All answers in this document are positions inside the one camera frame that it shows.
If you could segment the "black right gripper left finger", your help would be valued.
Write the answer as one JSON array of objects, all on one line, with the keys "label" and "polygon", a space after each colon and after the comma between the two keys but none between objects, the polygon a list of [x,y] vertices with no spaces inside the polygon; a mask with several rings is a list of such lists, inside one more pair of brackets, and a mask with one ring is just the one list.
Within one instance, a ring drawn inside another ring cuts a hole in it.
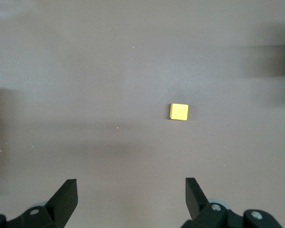
[{"label": "black right gripper left finger", "polygon": [[46,202],[7,222],[8,228],[64,228],[78,204],[76,179],[68,179]]}]

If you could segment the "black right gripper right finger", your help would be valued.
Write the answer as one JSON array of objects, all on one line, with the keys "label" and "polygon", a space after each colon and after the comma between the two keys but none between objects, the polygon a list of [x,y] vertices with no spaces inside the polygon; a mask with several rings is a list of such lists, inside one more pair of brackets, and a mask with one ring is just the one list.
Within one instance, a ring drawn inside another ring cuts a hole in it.
[{"label": "black right gripper right finger", "polygon": [[185,180],[186,205],[191,219],[182,228],[226,228],[228,210],[219,203],[210,203],[195,178]]}]

